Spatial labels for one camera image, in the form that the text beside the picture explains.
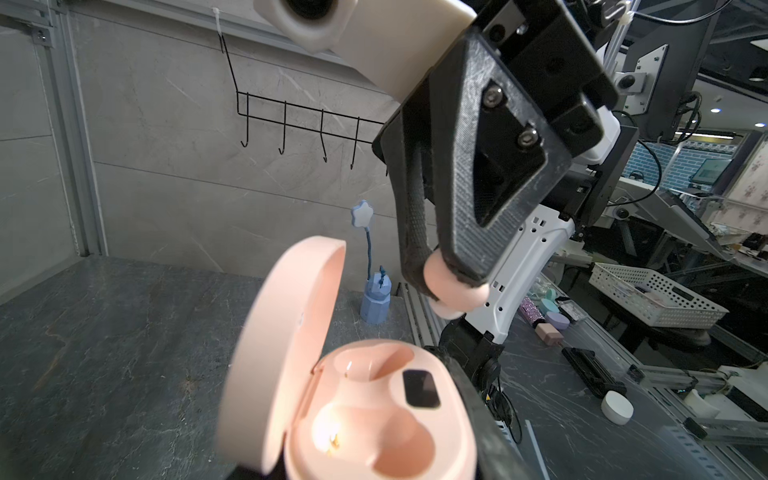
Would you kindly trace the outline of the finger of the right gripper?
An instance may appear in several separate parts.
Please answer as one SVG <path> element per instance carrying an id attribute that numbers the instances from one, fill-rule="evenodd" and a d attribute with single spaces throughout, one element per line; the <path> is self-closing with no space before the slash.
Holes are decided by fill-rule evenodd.
<path id="1" fill-rule="evenodd" d="M 401 273 L 418 292 L 432 299 L 424 267 L 433 252 L 428 245 L 425 202 L 432 193 L 432 145 L 429 102 L 410 96 L 373 141 L 375 156 L 386 165 L 397 220 Z"/>

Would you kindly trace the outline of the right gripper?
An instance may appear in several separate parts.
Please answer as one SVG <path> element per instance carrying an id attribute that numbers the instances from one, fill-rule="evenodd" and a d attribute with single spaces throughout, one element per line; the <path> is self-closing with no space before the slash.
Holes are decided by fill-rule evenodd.
<path id="1" fill-rule="evenodd" d="M 470 28 L 431 73 L 432 173 L 444 261 L 460 280 L 480 285 L 568 170 L 561 140 L 605 134 L 598 110 L 613 107 L 618 93 L 597 51 L 618 27 L 620 3 L 467 5 L 502 62 Z"/>

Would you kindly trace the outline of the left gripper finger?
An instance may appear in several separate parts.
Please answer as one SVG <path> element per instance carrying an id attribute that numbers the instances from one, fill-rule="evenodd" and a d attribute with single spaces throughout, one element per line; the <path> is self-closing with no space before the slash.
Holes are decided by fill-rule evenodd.
<path id="1" fill-rule="evenodd" d="M 456 360 L 441 356 L 466 410 L 475 437 L 477 466 L 472 479 L 535 479 L 522 455 L 503 437 L 490 411 Z"/>

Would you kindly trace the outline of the pink earbud case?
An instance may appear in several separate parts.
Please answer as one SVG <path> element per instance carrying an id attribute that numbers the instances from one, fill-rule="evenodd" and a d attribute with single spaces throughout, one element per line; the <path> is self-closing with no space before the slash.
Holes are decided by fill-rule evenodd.
<path id="1" fill-rule="evenodd" d="M 471 479 L 477 448 L 446 365 L 395 340 L 323 345 L 344 241 L 306 238 L 276 262 L 245 320 L 223 388 L 217 447 L 291 479 Z"/>

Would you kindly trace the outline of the pink earbud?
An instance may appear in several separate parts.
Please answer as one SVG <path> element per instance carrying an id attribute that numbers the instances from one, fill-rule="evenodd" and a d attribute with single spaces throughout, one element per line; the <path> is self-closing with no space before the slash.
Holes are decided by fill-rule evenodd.
<path id="1" fill-rule="evenodd" d="M 434 297 L 430 305 L 435 313 L 445 319 L 456 319 L 488 300 L 490 286 L 484 283 L 472 287 L 463 283 L 448 268 L 439 248 L 434 250 L 424 264 L 425 284 Z"/>

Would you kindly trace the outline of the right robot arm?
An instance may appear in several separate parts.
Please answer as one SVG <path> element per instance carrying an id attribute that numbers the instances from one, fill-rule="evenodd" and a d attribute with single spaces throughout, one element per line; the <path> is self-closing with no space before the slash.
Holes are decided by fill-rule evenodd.
<path id="1" fill-rule="evenodd" d="M 607 205 L 636 133 L 601 50 L 627 1 L 481 1 L 374 140 L 401 271 L 448 322 L 440 348 L 476 388 L 500 373 L 537 275 Z"/>

